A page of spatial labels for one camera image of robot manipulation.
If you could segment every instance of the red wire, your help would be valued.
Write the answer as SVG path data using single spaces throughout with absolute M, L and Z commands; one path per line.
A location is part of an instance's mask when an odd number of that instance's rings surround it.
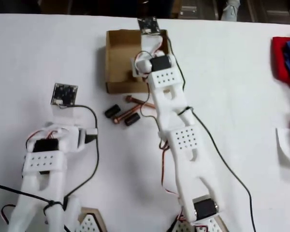
M 39 133 L 39 132 L 41 132 L 42 130 L 38 130 L 38 131 L 36 131 L 36 132 L 34 132 L 34 133 L 32 133 L 29 137 L 28 137 L 28 139 L 26 140 L 26 148 L 27 148 L 27 143 L 28 143 L 28 141 L 34 136 L 34 135 L 36 135 L 37 133 Z
M 208 232 L 208 226 L 200 225 L 196 226 L 197 228 L 205 228 L 205 232 Z
M 168 193 L 174 194 L 174 195 L 176 195 L 177 197 L 179 197 L 177 193 L 172 192 L 172 191 L 166 189 L 166 188 L 163 186 L 163 180 L 164 180 L 164 155 L 165 155 L 165 152 L 166 152 L 168 149 L 170 149 L 170 148 L 167 147 L 167 148 L 165 148 L 165 149 L 163 150 L 163 152 L 162 152 L 161 185 L 162 185 L 162 187 L 164 188 L 165 191 L 167 191 Z
M 54 132 L 58 132 L 57 130 L 52 130 L 48 135 L 47 135 L 47 139 L 49 139 L 49 138 L 53 138 L 53 133 Z

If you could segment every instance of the screw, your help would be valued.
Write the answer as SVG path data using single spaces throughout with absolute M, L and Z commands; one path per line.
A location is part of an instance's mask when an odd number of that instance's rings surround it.
M 115 124 L 119 124 L 121 120 L 124 120 L 131 114 L 133 114 L 135 111 L 141 108 L 142 105 L 136 105 L 135 107 L 131 108 L 130 110 L 124 112 L 123 114 L 119 115 L 118 117 L 114 117 L 113 122 Z
M 137 103 L 137 104 L 144 104 L 145 103 L 145 101 L 133 98 L 132 95 L 126 96 L 126 102 L 134 102 L 134 103 Z M 155 109 L 155 105 L 151 104 L 151 103 L 148 103 L 148 102 L 146 102 L 144 104 L 144 106 L 147 106 L 147 107 Z

